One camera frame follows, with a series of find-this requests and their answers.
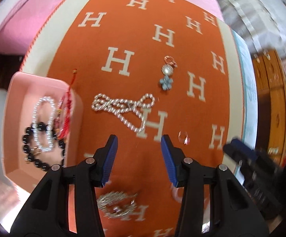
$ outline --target pink cloth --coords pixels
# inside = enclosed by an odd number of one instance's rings
[[[41,26],[61,1],[28,0],[0,31],[0,53],[24,55]],[[187,1],[223,20],[216,0]]]

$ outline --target silver screw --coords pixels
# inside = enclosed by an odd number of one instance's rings
[[[183,159],[183,162],[185,162],[186,164],[191,164],[192,161],[193,161],[192,158],[188,158],[188,157]]]
[[[95,159],[94,158],[87,158],[86,159],[86,163],[87,164],[93,164],[95,162]]]
[[[53,165],[53,166],[51,167],[51,169],[52,169],[53,171],[57,171],[57,170],[60,169],[60,165],[55,164],[55,165]]]
[[[222,171],[226,171],[227,170],[227,166],[225,166],[224,164],[219,165],[219,169]]]

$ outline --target wooden drawer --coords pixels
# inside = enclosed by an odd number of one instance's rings
[[[286,99],[283,88],[270,90],[271,119],[268,152],[278,150],[282,154],[286,132]]]
[[[264,52],[262,57],[267,71],[269,88],[283,86],[280,59],[277,57],[276,52],[274,50]]]
[[[266,67],[262,56],[252,60],[257,90],[269,89]]]

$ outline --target black bead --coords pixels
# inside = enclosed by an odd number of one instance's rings
[[[25,130],[25,133],[27,135],[32,135],[34,133],[34,131],[32,130],[32,127],[27,127],[26,130]]]
[[[63,139],[59,140],[59,147],[63,150],[65,149],[65,142]]]
[[[53,137],[53,139],[55,139],[55,140],[56,140],[56,138],[57,138],[57,133],[55,132],[54,129],[52,129],[52,137]]]
[[[41,168],[42,168],[43,171],[47,172],[49,170],[50,166],[49,166],[48,163],[43,162],[42,165],[41,165]]]
[[[35,156],[33,154],[28,154],[28,161],[34,162],[35,161]]]
[[[36,160],[35,160],[35,166],[36,166],[37,168],[41,168],[41,167],[42,167],[42,161],[39,160],[39,159],[36,159]]]
[[[24,153],[27,153],[27,154],[29,154],[31,151],[28,144],[25,144],[22,149],[23,149]]]
[[[43,122],[39,122],[38,123],[38,130],[39,131],[46,131],[46,124],[44,124]]]
[[[22,137],[22,142],[24,144],[27,144],[27,143],[30,143],[30,136],[25,134],[23,137]]]

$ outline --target earring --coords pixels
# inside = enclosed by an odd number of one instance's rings
[[[172,83],[174,82],[170,76],[174,73],[174,69],[172,66],[177,68],[177,64],[174,59],[170,56],[164,57],[165,64],[162,66],[162,73],[165,75],[163,78],[159,80],[159,83],[162,86],[164,91],[170,90],[172,87]]]

